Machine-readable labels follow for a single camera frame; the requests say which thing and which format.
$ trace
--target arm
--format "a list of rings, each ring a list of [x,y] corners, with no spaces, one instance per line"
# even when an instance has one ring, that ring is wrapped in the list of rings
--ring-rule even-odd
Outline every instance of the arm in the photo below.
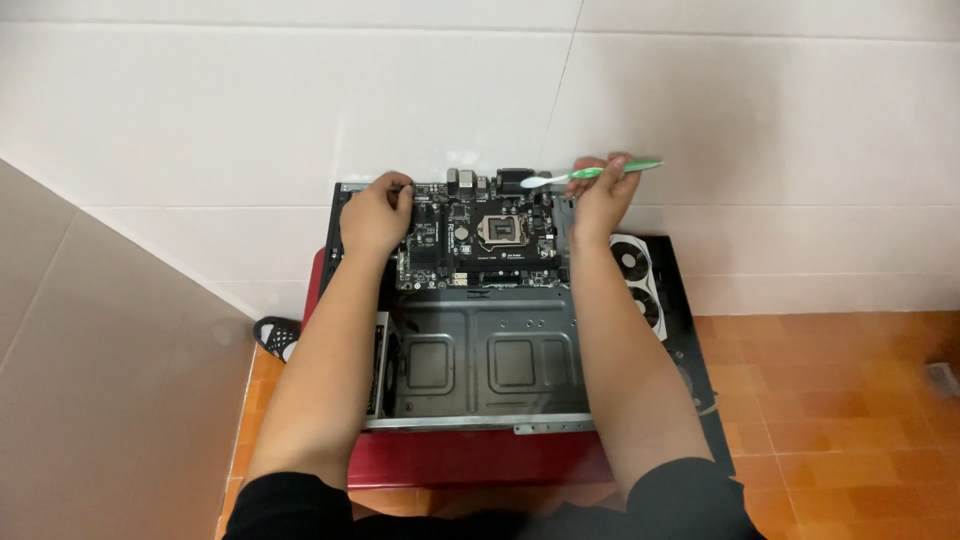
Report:
[[[276,385],[248,481],[286,471],[347,488],[347,465],[372,383],[377,292],[387,258],[410,223],[410,182],[387,173],[344,206],[346,256]],[[394,185],[405,187],[394,194]]]
[[[626,500],[636,481],[658,465],[712,456],[683,379],[636,308],[610,252],[610,234],[639,183],[639,173],[623,177],[629,156],[610,158],[609,165],[578,160],[575,169],[606,168],[593,185],[568,184],[566,195],[578,197],[570,276],[590,412]]]

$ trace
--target sata port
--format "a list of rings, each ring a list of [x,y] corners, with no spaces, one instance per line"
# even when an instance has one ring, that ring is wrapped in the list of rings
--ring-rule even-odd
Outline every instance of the sata port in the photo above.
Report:
[[[481,277],[482,284],[488,285],[501,285],[501,284],[523,284],[522,276],[515,276],[513,272],[507,274],[506,272],[501,276],[499,273],[484,273]]]

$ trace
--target hand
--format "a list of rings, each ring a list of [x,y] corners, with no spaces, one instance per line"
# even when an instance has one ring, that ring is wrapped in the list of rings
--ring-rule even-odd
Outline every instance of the hand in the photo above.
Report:
[[[588,167],[604,169],[595,179],[575,178],[566,185],[564,197],[577,198],[571,233],[574,248],[589,243],[602,244],[606,248],[610,235],[627,213],[627,207],[640,183],[639,172],[623,174],[624,165],[633,156],[613,152],[607,159],[610,163],[598,158],[580,158],[573,165],[574,170]]]
[[[389,172],[356,193],[340,212],[340,238],[347,257],[370,256],[386,262],[410,226],[413,181]],[[403,188],[397,193],[395,185]]]

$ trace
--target tiled floor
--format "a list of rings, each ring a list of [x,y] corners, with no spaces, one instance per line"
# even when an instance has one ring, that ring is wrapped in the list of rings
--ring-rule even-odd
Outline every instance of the tiled floor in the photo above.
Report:
[[[937,398],[922,366],[960,313],[699,317],[697,332],[746,485],[747,509],[771,539],[960,538],[960,403]],[[259,353],[224,516],[282,363]],[[513,507],[591,504],[610,485],[496,490]],[[459,492],[354,492],[395,515],[449,512]],[[473,494],[478,499],[491,496]],[[220,535],[226,517],[221,519]]]

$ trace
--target green toothbrush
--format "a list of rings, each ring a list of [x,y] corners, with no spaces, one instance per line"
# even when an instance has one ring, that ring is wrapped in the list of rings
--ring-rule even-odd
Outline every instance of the green toothbrush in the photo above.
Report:
[[[647,169],[654,169],[663,165],[661,160],[641,160],[641,161],[627,161],[627,164],[623,166],[623,172],[625,173],[635,173],[637,171],[645,171]],[[586,169],[580,169],[579,171],[573,171],[570,174],[564,174],[555,178],[543,178],[540,176],[532,176],[523,182],[520,183],[520,187],[540,187],[541,185],[547,184],[556,184],[556,183],[567,183],[571,178],[595,178],[600,176],[600,173],[603,172],[603,169],[600,167],[588,167]]]

